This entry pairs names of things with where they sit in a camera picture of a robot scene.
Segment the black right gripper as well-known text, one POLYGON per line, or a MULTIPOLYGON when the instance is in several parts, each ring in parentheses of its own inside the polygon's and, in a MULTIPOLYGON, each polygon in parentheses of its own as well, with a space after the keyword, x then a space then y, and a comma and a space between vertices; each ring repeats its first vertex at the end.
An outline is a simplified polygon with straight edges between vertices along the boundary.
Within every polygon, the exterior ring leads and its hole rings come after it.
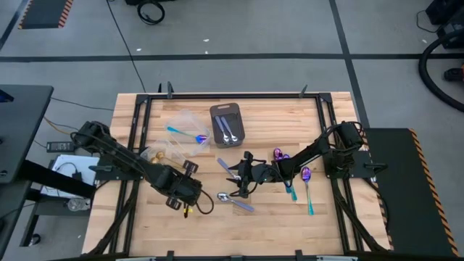
POLYGON ((268 164, 266 160, 255 159, 251 152, 245 151, 244 158, 240 163, 228 168, 229 170, 236 170, 241 179, 227 178, 227 181, 235 183, 238 186, 238 196, 247 198, 258 185, 277 181, 277 167, 275 161, 271 161, 268 164))

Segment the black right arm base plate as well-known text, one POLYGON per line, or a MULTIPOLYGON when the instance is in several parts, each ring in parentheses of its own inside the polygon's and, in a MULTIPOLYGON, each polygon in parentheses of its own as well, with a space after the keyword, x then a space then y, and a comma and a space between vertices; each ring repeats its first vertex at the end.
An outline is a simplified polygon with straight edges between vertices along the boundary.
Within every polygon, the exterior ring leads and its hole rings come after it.
POLYGON ((329 152, 323 156, 323 164, 330 179, 372 178, 388 167, 385 163, 373 162, 367 151, 349 154, 329 152))

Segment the black platform with hazard stripes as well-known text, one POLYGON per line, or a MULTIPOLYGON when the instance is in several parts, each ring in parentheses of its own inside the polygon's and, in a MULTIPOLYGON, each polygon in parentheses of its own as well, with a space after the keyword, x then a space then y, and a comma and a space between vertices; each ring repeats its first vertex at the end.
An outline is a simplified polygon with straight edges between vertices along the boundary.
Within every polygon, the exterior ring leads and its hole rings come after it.
POLYGON ((444 208, 413 129, 366 130, 372 160, 387 169, 377 175, 388 208, 388 236, 396 254, 458 257, 444 208))

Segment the black metal table frame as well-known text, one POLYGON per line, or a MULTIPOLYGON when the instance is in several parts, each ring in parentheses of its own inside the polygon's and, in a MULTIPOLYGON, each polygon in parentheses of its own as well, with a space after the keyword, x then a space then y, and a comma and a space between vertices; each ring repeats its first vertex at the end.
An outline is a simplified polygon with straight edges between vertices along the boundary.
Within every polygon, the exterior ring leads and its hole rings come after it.
POLYGON ((293 201, 281 183, 254 186, 247 212, 217 199, 219 192, 235 191, 222 162, 235 165, 244 152, 261 160, 271 160, 275 148, 296 154, 312 143, 322 124, 352 121, 356 118, 351 96, 347 92, 331 95, 333 112, 320 98, 298 94, 174 94, 171 99, 160 94, 150 107, 138 104, 135 94, 119 94, 110 123, 111 134, 121 144, 139 147, 141 138, 148 143, 166 139, 165 123, 181 110, 195 114, 210 125, 210 107, 235 102, 239 105, 246 138, 241 146, 219 149, 210 144, 193 161, 199 169, 196 178, 203 184, 199 200, 203 213, 192 211, 184 217, 170 209, 165 198, 141 182, 130 243, 130 255, 165 257, 173 251, 175 258, 219 256, 251 260, 294 255, 340 254, 343 249, 339 234, 334 198, 321 159, 310 164, 312 178, 304 183, 296 178, 298 199, 293 201))

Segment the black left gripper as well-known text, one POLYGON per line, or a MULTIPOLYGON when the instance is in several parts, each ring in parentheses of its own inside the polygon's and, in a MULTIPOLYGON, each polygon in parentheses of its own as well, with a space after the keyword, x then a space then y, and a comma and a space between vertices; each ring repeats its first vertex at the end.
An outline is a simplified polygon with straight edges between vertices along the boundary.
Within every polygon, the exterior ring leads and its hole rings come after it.
POLYGON ((166 205, 174 210, 181 208, 181 202, 194 206, 202 192, 202 183, 191 177, 198 165, 186 160, 183 163, 185 173, 170 165, 162 165, 155 179, 155 189, 167 197, 166 205))

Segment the clear plastic bin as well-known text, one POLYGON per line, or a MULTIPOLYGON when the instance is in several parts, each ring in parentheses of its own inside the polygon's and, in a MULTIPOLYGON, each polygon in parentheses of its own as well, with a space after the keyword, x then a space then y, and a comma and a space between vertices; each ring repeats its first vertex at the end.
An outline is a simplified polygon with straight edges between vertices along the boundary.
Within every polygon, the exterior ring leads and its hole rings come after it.
POLYGON ((145 150, 142 151, 141 157, 149 161, 152 157, 156 157, 157 152, 164 152, 165 156, 182 164, 186 161, 186 158, 168 141, 164 139, 156 140, 154 143, 148 145, 145 150))
POLYGON ((165 130, 170 135, 171 140, 176 143, 177 147, 188 156, 196 156, 200 152, 205 151, 210 146, 210 130, 200 120, 200 118, 190 110, 182 109, 178 114, 170 118, 165 123, 165 130), (207 140, 201 144, 198 144, 191 137, 168 131, 167 126, 171 126, 180 131, 194 135, 206 135, 207 140))

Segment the gray plastic bin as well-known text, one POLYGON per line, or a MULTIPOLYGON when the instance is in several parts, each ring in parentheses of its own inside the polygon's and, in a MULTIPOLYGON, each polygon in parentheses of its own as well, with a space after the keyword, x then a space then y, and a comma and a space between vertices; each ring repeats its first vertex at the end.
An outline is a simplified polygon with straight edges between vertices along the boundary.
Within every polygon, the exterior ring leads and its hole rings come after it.
POLYGON ((245 132, 240 108, 237 103, 218 104, 212 106, 210 107, 210 116, 212 121, 212 132, 214 136, 214 142, 219 149, 226 149, 242 145, 243 140, 245 139, 245 132), (238 138, 237 142, 232 142, 230 133, 221 121, 225 130, 225 134, 230 139, 228 144, 223 143, 223 134, 215 121, 215 116, 218 116, 219 118, 224 117, 227 120, 233 134, 238 138))

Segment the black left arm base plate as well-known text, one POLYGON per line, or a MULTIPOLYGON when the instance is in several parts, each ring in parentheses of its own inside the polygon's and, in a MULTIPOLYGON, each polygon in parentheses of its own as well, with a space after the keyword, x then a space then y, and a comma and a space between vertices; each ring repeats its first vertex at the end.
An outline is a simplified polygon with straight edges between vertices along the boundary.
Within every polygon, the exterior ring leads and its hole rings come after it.
POLYGON ((111 165, 91 165, 88 167, 96 173, 99 181, 136 181, 144 178, 144 173, 128 173, 111 165))

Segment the black floor mat hazard stripes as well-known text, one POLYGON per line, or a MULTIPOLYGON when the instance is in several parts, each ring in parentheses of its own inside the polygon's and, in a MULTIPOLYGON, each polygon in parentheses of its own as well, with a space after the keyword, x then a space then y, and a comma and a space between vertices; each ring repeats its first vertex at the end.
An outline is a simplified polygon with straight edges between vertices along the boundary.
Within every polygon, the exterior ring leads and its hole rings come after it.
POLYGON ((63 28, 70 15, 73 0, 29 0, 18 28, 63 28))

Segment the black power brick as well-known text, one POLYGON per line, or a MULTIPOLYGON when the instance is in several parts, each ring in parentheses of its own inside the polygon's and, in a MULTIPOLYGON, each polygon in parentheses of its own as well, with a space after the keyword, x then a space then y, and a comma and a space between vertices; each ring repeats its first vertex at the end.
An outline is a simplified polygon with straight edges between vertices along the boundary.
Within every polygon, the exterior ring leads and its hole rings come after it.
POLYGON ((50 141, 46 143, 46 151, 48 153, 74 152, 75 145, 70 141, 50 141))

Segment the clear water bottle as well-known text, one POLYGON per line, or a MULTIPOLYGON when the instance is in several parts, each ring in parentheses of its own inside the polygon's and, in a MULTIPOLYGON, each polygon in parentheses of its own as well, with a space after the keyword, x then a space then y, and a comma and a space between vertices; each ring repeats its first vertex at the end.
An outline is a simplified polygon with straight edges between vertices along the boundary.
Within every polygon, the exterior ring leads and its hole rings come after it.
POLYGON ((91 200, 80 198, 69 199, 67 207, 72 212, 86 211, 91 208, 91 200))

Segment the black and orange device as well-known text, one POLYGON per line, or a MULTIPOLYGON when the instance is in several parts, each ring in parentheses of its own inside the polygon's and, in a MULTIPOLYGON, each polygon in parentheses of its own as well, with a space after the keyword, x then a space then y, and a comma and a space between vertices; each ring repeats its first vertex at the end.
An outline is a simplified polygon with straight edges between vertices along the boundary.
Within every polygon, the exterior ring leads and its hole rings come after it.
POLYGON ((444 71, 443 79, 449 82, 464 82, 464 64, 444 71))

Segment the dark gray desk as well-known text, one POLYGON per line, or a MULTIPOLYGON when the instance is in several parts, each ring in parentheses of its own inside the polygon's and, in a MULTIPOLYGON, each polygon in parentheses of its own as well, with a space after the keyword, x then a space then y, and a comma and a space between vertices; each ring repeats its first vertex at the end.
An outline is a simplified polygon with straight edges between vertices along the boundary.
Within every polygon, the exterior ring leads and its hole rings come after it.
POLYGON ((91 198, 95 187, 27 160, 54 88, 0 84, 0 260, 32 183, 91 198))

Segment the black equipment stack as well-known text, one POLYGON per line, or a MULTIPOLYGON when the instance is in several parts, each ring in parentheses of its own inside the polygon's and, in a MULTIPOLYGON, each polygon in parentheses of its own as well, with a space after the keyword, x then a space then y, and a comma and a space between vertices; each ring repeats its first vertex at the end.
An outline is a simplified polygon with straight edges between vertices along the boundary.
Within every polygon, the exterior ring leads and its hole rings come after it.
POLYGON ((438 25, 436 34, 445 49, 464 49, 464 33, 452 38, 446 35, 464 30, 464 0, 432 0, 426 8, 432 25, 438 25))

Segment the white paper sheet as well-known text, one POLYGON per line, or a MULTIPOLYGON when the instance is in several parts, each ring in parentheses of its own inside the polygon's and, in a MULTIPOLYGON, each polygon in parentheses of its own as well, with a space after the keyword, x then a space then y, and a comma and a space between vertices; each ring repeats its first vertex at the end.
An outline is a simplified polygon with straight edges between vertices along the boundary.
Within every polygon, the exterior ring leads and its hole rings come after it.
MULTIPOLYGON (((95 185, 96 173, 88 167, 91 165, 97 165, 98 162, 99 158, 97 157, 62 154, 55 159, 51 169, 70 178, 72 178, 72 174, 74 172, 81 172, 83 176, 82 182, 87 183, 88 185, 95 185)), ((41 194, 47 196, 58 196, 67 199, 82 199, 82 196, 60 191, 49 186, 42 186, 41 194)))

